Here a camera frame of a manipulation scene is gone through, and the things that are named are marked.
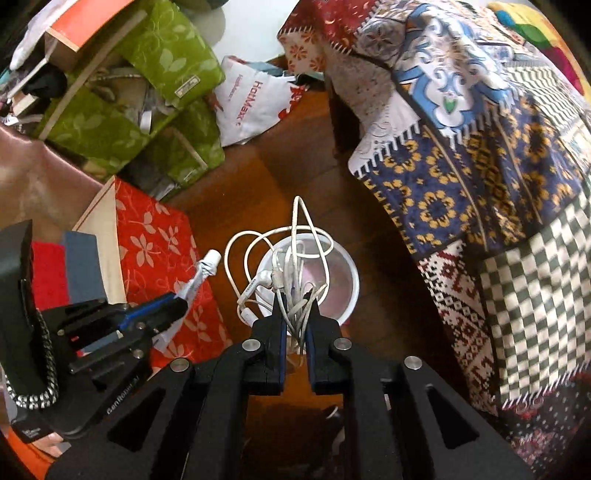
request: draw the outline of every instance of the green gift bag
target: green gift bag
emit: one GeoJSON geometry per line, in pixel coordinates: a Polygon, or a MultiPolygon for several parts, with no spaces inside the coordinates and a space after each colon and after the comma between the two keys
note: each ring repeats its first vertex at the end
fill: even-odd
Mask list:
{"type": "Polygon", "coordinates": [[[191,22],[168,0],[138,0],[103,27],[69,77],[63,98],[52,101],[37,130],[87,159],[84,170],[106,180],[130,162],[182,110],[224,80],[217,59],[191,22]],[[85,83],[111,52],[130,62],[176,110],[154,121],[150,133],[85,83]]]}
{"type": "Polygon", "coordinates": [[[215,114],[203,99],[189,105],[146,147],[144,158],[182,187],[224,161],[215,114]]]}
{"type": "Polygon", "coordinates": [[[116,50],[168,103],[182,108],[224,81],[212,49],[176,5],[168,0],[140,4],[151,4],[148,18],[116,50]]]}

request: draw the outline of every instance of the earphone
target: earphone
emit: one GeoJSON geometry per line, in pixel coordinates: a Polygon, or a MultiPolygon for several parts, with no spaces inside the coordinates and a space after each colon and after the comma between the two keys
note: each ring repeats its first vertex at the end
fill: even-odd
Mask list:
{"type": "Polygon", "coordinates": [[[280,228],[269,230],[265,233],[259,233],[253,230],[245,230],[234,235],[228,242],[224,252],[224,268],[228,280],[236,293],[237,307],[236,312],[238,317],[252,327],[254,322],[257,320],[254,312],[245,306],[246,303],[255,303],[268,310],[272,310],[272,305],[268,304],[264,300],[252,300],[250,297],[256,293],[259,286],[265,288],[271,288],[273,292],[279,295],[284,294],[287,307],[282,301],[279,302],[281,315],[285,320],[287,329],[290,335],[297,342],[300,353],[304,350],[304,335],[306,333],[306,326],[313,302],[318,299],[318,303],[321,304],[326,296],[328,295],[330,286],[330,272],[328,263],[326,262],[326,256],[332,251],[335,246],[335,242],[332,237],[324,230],[317,228],[312,223],[306,204],[301,197],[296,196],[293,202],[293,209],[291,214],[291,225],[280,228]],[[304,216],[306,217],[307,225],[298,225],[298,211],[301,208],[304,216]],[[273,244],[269,240],[269,237],[278,233],[289,232],[291,235],[291,242],[287,248],[274,248],[273,244]],[[318,253],[306,253],[305,245],[301,240],[298,240],[298,232],[311,232],[318,253]],[[253,235],[256,238],[248,245],[246,253],[244,255],[244,273],[248,280],[246,289],[241,293],[232,278],[230,269],[228,266],[228,256],[230,249],[234,242],[245,235],[253,235]],[[324,237],[329,243],[328,248],[324,249],[320,237],[324,237]],[[255,277],[251,277],[248,270],[248,258],[249,255],[259,242],[264,241],[270,250],[272,250],[272,270],[263,270],[258,272],[255,277]],[[279,259],[279,256],[284,256],[283,261],[279,259]],[[320,286],[316,286],[312,282],[306,282],[302,284],[304,262],[306,259],[318,259],[322,261],[324,269],[325,283],[320,286]],[[306,291],[306,287],[311,286],[309,291],[306,291]],[[304,296],[310,293],[310,298],[305,299],[304,296]]]}

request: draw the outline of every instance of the white round container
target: white round container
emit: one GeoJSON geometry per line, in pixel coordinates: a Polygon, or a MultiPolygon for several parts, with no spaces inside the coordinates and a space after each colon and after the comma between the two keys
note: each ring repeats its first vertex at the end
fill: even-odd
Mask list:
{"type": "MultiPolygon", "coordinates": [[[[319,235],[319,238],[323,250],[326,250],[330,242],[325,236],[319,235]]],[[[318,247],[311,233],[298,233],[297,239],[304,243],[307,254],[318,253],[318,247]]],[[[291,238],[287,237],[277,242],[274,246],[276,248],[286,248],[290,242],[291,238]]],[[[259,263],[256,270],[257,273],[262,270],[272,270],[271,256],[272,250],[268,250],[262,258],[261,263],[259,263]]],[[[280,254],[279,261],[283,262],[283,259],[283,254],[280,254]]],[[[335,242],[332,252],[326,256],[326,263],[329,267],[330,287],[328,295],[320,305],[320,313],[325,317],[335,319],[339,322],[339,325],[343,325],[349,316],[351,316],[359,298],[359,274],[347,250],[337,242],[335,242]]],[[[320,286],[325,280],[322,260],[320,258],[304,259],[302,282],[305,284],[307,281],[312,281],[315,285],[320,286]]],[[[255,295],[257,300],[264,300],[268,304],[273,305],[274,293],[270,289],[259,286],[255,295]]],[[[265,307],[259,305],[259,309],[264,316],[271,314],[265,307]]]]}

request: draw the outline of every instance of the wooden floor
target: wooden floor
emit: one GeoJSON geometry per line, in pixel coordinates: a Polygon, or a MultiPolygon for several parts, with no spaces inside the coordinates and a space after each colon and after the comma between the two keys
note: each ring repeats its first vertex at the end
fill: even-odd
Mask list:
{"type": "MultiPolygon", "coordinates": [[[[285,120],[247,145],[228,148],[218,169],[171,203],[188,214],[203,254],[211,248],[223,252],[241,230],[265,232],[288,225],[293,198],[302,196],[314,224],[345,247],[359,270],[361,293],[350,318],[350,337],[383,358],[418,355],[465,394],[437,311],[398,232],[346,163],[335,159],[333,144],[326,94],[308,92],[285,120]]],[[[237,242],[230,256],[239,288],[246,286],[242,259],[251,240],[237,242]]],[[[264,250],[251,256],[251,271],[264,250]]],[[[245,339],[249,328],[237,318],[236,297],[223,268],[211,285],[232,339],[245,339]]],[[[318,408],[338,401],[315,397],[305,369],[287,377],[282,398],[251,401],[249,431],[265,432],[258,441],[260,435],[255,435],[253,443],[268,452],[267,466],[270,458],[279,459],[285,452],[280,444],[288,429],[285,422],[291,425],[298,417],[294,409],[312,419],[318,408]]]]}

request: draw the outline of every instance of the orange box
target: orange box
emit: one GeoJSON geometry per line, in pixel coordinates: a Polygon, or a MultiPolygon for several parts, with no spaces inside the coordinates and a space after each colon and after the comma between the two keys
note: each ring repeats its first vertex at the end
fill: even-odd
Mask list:
{"type": "Polygon", "coordinates": [[[47,30],[74,52],[133,0],[78,0],[47,30]]]}

